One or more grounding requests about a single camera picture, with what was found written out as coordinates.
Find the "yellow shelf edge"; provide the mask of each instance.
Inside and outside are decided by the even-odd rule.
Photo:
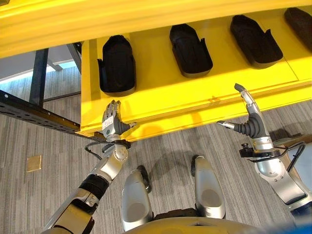
[[[287,101],[285,101],[286,100],[285,97],[292,97],[292,99],[288,99]],[[300,87],[298,89],[287,90],[282,93],[276,93],[269,97],[260,96],[255,98],[261,111],[267,111],[270,109],[295,104],[298,102],[307,101],[311,99],[312,99],[312,86],[310,85]],[[203,124],[213,123],[218,120],[241,117],[244,115],[247,115],[245,104],[243,103],[243,101],[237,100],[228,105],[216,106],[215,108],[212,109],[192,111],[181,115],[164,117],[161,119],[156,119],[154,121],[138,123],[139,124],[138,129],[133,131],[129,136],[126,137],[126,139],[128,141],[135,141],[148,137],[155,137],[169,132],[197,127]],[[149,128],[152,129],[156,128],[159,129],[159,131],[154,130],[151,133],[148,133],[148,131],[142,131],[143,133],[140,132],[140,129],[149,129]],[[92,132],[97,131],[101,131],[101,126],[94,129],[80,131],[78,133],[89,137],[90,133],[92,134]]]
[[[108,35],[299,5],[311,5],[311,1],[11,0],[0,7],[0,58]]]

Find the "metal frame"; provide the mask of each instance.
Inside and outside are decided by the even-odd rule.
[[[49,49],[36,51],[33,78],[31,80],[29,102],[40,107],[43,106],[48,53]]]
[[[74,44],[67,44],[67,48],[69,50],[69,53],[72,55],[73,60],[75,61],[75,64],[81,74],[81,56],[79,54],[79,47],[78,45],[74,45]]]
[[[80,93],[75,92],[44,100],[47,62],[48,49],[36,51],[29,102],[0,90],[0,114],[79,137],[92,140],[105,140],[103,134],[99,132],[96,132],[94,136],[91,137],[76,134],[76,132],[80,131],[80,124],[43,109],[43,102],[45,101],[65,98]]]

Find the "gray carpet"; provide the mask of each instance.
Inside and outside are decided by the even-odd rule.
[[[80,96],[46,102],[44,107],[80,120]],[[312,133],[312,101],[264,112],[270,131]],[[243,122],[246,118],[233,121]],[[84,151],[88,140],[0,116],[0,233],[40,233],[49,217],[85,179],[97,159]],[[228,220],[254,226],[291,222],[270,186],[241,159],[240,144],[248,138],[216,124],[162,135],[132,144],[129,160],[94,214],[95,234],[122,232],[121,190],[135,167],[145,165],[153,190],[155,214],[194,207],[191,157],[204,155],[220,180]],[[42,154],[42,169],[26,173],[27,157]]]

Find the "yellow shelf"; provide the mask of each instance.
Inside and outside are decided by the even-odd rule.
[[[0,58],[71,42],[299,5],[311,0],[10,0]]]
[[[312,88],[310,83],[299,89],[275,93],[271,96],[260,96],[256,98],[256,101],[262,111],[267,111],[281,106],[310,100],[311,96]],[[245,103],[240,100],[226,105],[219,105],[211,109],[193,111],[182,115],[157,119],[151,122],[143,122],[140,123],[139,127],[130,135],[124,137],[128,141],[136,141],[244,115],[247,115]]]
[[[257,20],[263,29],[268,29],[268,25],[274,25],[276,27],[272,28],[274,37],[279,35],[282,41],[292,39],[290,40],[292,46],[281,44],[282,51],[288,55],[293,47],[302,45],[299,40],[293,40],[293,32],[285,22],[281,22],[280,28],[288,27],[288,30],[276,26],[276,16],[283,19],[284,11],[250,13],[247,16]],[[233,88],[235,82],[247,87],[255,97],[267,97],[271,107],[306,99],[302,98],[303,94],[298,97],[289,96],[281,101],[278,99],[269,101],[270,97],[280,92],[287,93],[289,90],[311,85],[311,66],[305,67],[311,61],[311,53],[307,56],[308,51],[302,46],[304,53],[298,54],[296,58],[299,62],[296,59],[288,61],[282,59],[270,68],[253,69],[230,33],[231,19],[232,17],[223,17],[189,23],[196,29],[200,38],[205,38],[214,62],[214,67],[207,76],[196,79],[185,78],[180,74],[169,40],[170,27],[125,34],[124,36],[131,41],[136,60],[137,88],[133,94],[118,98],[122,103],[123,121],[152,123],[164,117],[181,118],[186,112],[203,109],[218,109],[220,112],[220,105],[225,110],[217,117],[226,118],[230,115],[222,113],[236,113],[236,106],[232,106],[232,103],[240,101],[239,94]],[[97,58],[102,58],[102,47],[107,39],[108,37],[89,40],[83,44],[80,131],[83,135],[101,129],[103,111],[113,99],[99,88]],[[301,70],[304,70],[300,73],[302,74],[300,78],[290,66],[294,61],[297,66],[301,64]],[[207,121],[211,120],[207,120],[205,116],[202,124]],[[173,129],[169,125],[166,126],[164,132]]]

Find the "perforated metal beam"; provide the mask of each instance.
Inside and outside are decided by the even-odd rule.
[[[0,114],[42,127],[84,137],[75,133],[80,131],[80,124],[54,114],[53,112],[43,109],[37,105],[31,104],[2,90],[0,90]],[[96,133],[95,136],[89,138],[92,140],[105,139],[100,133]]]

